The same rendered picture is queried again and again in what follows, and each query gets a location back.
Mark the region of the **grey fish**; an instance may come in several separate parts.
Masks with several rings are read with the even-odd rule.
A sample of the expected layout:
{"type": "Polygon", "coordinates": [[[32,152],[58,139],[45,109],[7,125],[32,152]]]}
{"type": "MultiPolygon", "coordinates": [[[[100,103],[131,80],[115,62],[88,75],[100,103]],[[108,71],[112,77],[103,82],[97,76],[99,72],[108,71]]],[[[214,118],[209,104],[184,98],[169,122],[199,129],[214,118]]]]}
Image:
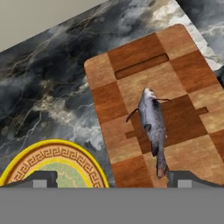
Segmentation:
{"type": "Polygon", "coordinates": [[[126,122],[139,112],[143,133],[150,140],[151,154],[156,158],[156,175],[161,179],[167,175],[169,167],[165,158],[166,127],[159,101],[167,101],[167,98],[157,98],[151,88],[145,87],[138,105],[126,117],[126,122]]]}

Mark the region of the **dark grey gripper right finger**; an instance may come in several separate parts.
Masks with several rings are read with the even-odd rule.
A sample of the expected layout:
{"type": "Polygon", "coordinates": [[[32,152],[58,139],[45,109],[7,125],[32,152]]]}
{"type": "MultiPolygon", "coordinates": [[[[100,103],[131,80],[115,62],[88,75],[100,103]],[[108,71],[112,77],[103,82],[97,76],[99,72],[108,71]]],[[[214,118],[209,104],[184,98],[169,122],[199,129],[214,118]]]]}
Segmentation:
{"type": "Polygon", "coordinates": [[[169,171],[168,187],[172,188],[200,188],[200,187],[216,187],[224,188],[224,185],[216,184],[197,177],[191,171],[169,171]]]}

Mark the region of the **yellow rimmed patterned plate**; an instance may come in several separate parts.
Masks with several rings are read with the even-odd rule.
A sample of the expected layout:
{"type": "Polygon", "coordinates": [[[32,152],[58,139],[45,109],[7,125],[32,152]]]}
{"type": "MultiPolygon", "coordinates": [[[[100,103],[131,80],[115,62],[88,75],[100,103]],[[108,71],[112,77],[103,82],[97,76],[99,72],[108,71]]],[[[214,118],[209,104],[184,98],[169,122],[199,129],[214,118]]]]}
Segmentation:
{"type": "Polygon", "coordinates": [[[109,188],[95,157],[78,144],[62,139],[40,141],[19,152],[0,176],[0,186],[25,180],[40,171],[57,172],[60,187],[109,188]]]}

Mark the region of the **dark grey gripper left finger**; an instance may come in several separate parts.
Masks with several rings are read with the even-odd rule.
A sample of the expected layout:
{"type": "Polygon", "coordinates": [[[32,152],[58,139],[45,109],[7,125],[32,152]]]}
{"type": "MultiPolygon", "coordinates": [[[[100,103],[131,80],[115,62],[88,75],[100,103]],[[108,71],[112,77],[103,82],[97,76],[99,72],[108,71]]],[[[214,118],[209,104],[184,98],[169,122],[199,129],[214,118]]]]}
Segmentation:
{"type": "Polygon", "coordinates": [[[9,184],[4,188],[57,188],[58,173],[56,171],[35,171],[27,178],[9,184]]]}

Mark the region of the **checkered wooden cutting board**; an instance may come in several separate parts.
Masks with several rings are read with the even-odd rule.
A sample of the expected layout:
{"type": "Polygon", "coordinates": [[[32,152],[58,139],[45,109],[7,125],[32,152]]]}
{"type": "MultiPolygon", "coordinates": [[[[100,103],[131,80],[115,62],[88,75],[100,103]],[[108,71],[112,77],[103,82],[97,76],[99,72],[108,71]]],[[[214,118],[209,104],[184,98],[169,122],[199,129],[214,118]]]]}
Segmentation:
{"type": "Polygon", "coordinates": [[[173,171],[224,186],[224,88],[188,30],[175,24],[84,63],[118,187],[164,187],[135,108],[142,90],[161,99],[173,171]]]}

